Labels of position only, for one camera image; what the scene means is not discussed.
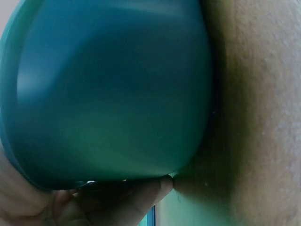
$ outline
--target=fingernail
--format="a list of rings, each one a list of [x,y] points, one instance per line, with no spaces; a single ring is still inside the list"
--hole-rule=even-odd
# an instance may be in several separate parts
[[[174,188],[173,178],[169,175],[160,178],[161,190],[156,198],[155,204],[158,204]]]

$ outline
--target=hand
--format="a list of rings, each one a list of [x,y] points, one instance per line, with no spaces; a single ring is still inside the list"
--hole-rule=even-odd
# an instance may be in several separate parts
[[[137,226],[172,188],[165,176],[47,193],[29,184],[0,151],[1,226]]]

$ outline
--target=blue object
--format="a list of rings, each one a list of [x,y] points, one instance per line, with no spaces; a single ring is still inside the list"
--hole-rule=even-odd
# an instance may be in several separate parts
[[[0,127],[44,189],[159,177],[206,127],[211,57],[198,0],[23,0],[0,43]]]

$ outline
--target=teal bowl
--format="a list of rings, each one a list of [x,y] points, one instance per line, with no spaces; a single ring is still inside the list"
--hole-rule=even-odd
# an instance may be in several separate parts
[[[180,169],[211,92],[198,0],[23,0],[1,38],[1,141],[42,189]]]

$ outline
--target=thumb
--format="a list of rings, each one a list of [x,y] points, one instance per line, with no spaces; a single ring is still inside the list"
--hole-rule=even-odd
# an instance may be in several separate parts
[[[109,211],[92,212],[88,218],[92,225],[138,225],[148,211],[173,189],[170,176],[138,183],[131,196]]]

